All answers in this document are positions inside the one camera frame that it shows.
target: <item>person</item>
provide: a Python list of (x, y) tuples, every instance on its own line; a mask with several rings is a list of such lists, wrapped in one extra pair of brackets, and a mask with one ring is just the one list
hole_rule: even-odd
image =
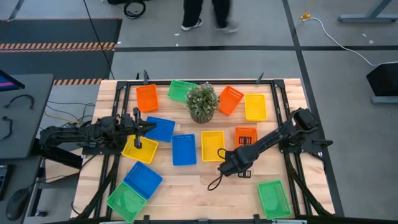
[[(229, 11), (231, 9), (231, 0), (212, 0), (215, 14), (216, 28), (225, 33), (238, 31), (238, 25), (229, 20)], [(184, 0), (184, 17), (181, 29), (188, 31), (203, 25), (200, 19), (203, 0)]]

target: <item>shoe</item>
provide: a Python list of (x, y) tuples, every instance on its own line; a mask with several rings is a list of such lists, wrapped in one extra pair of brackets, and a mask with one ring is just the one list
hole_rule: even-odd
[(199, 18), (198, 22), (194, 26), (191, 26), (191, 27), (181, 26), (181, 29), (184, 30), (184, 31), (188, 31), (188, 30), (190, 30), (192, 28), (197, 28), (197, 27), (200, 27), (202, 25), (203, 25), (203, 20)]
[(217, 28), (216, 30), (222, 31), (226, 34), (232, 34), (239, 30), (238, 24), (234, 21), (229, 21), (225, 28)]

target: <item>potted plant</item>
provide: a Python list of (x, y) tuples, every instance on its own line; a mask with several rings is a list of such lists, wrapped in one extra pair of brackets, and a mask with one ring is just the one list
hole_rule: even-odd
[(189, 89), (186, 98), (191, 118), (199, 124), (209, 122), (220, 103), (214, 87), (208, 82)]

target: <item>wooden table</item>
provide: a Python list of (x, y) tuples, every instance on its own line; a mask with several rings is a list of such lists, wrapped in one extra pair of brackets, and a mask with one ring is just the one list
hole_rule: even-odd
[[(285, 86), (291, 110), (306, 108), (303, 87), (300, 79), (285, 79)], [(94, 119), (110, 116), (113, 107), (117, 81), (102, 81), (98, 92), (98, 99), (94, 112)], [(192, 121), (183, 103), (172, 101), (167, 97), (169, 86), (157, 86), (159, 97), (159, 110), (151, 113), (142, 113), (145, 120), (147, 116), (171, 119), (176, 122), (174, 134), (195, 134), (197, 142), (197, 165), (175, 167), (172, 164), (171, 143), (160, 142), (155, 157), (149, 167), (160, 174), (164, 179), (147, 205), (137, 216), (136, 220), (142, 220), (144, 215), (150, 215), (151, 220), (193, 220), (199, 218), (208, 219), (249, 219), (253, 214), (260, 214), (265, 218), (259, 200), (257, 185), (261, 182), (282, 179), (285, 192), (292, 209), (289, 184), (283, 155), (278, 147), (274, 146), (262, 153), (254, 165), (250, 168), (250, 179), (238, 178), (236, 175), (223, 178), (221, 185), (214, 191), (207, 191), (208, 184), (219, 176), (217, 167), (220, 162), (203, 162), (201, 160), (201, 132), (224, 131), (225, 146), (227, 150), (234, 149), (234, 128), (247, 126), (257, 128), (259, 138), (277, 128), (277, 118), (272, 99), (270, 85), (232, 85), (243, 93), (262, 93), (266, 96), (268, 118), (264, 122), (249, 122), (245, 119), (244, 100), (231, 116), (225, 116), (216, 111), (213, 119), (208, 124), (196, 124)], [(215, 85), (218, 94), (225, 85)], [(127, 112), (132, 114), (132, 109), (137, 106), (135, 87), (130, 90)], [(118, 113), (121, 112), (123, 93), (119, 102)], [(283, 103), (280, 92), (279, 104)], [(331, 196), (326, 182), (323, 164), (318, 159), (302, 154), (301, 160), (308, 188), (318, 201), (331, 213), (334, 212)], [(87, 164), (80, 174), (75, 195), (74, 207), (78, 212), (91, 200), (98, 189), (100, 181), (103, 156), (96, 156)], [(136, 163), (134, 159), (121, 157), (118, 169), (117, 184), (130, 171)], [(300, 210), (305, 213), (302, 194), (296, 185)], [(105, 216), (108, 192), (103, 197), (101, 216)], [(112, 213), (113, 220), (121, 217)]]

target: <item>gray floor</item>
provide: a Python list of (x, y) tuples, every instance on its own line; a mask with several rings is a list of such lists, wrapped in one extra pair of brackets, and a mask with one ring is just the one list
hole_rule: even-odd
[[(17, 0), (0, 2), (0, 19), (7, 18)], [(120, 8), (100, 0), (87, 0), (93, 17), (123, 16)], [(340, 14), (366, 13), (378, 0), (311, 1), (310, 14), (321, 19), (328, 32), (343, 45), (398, 45), (395, 24), (340, 24)], [(293, 46), (284, 7), (280, 0), (234, 0), (233, 18), (240, 32), (223, 35), (213, 30), (210, 0), (205, 0), (205, 25), (182, 32), (182, 0), (151, 0), (147, 12), (134, 21), (123, 20), (118, 47), (175, 47), (210, 45)], [(299, 16), (308, 0), (289, 0), (297, 35), (302, 46), (334, 46), (319, 23), (300, 24)], [(386, 13), (398, 13), (395, 0)], [(81, 0), (25, 0), (17, 18), (86, 17)], [(396, 51), (361, 52), (372, 63), (398, 60)], [(366, 75), (374, 69), (350, 52), (303, 52), (326, 137), (330, 147), (338, 190), (347, 217), (398, 220), (398, 175), (395, 159), (398, 106), (374, 106)], [(151, 78), (301, 78), (294, 51), (178, 51), (116, 52), (113, 72), (117, 79), (131, 79), (146, 69)], [(50, 99), (58, 102), (95, 102), (98, 86), (55, 86)], [(83, 106), (54, 105), (80, 117)], [(46, 110), (51, 115), (65, 114)], [(44, 118), (42, 127), (63, 121)], [(70, 214), (73, 180), (57, 189), (63, 202), (53, 205), (53, 192), (43, 195), (40, 208), (49, 209), (41, 220), (64, 220)], [(30, 218), (26, 223), (40, 223)]]

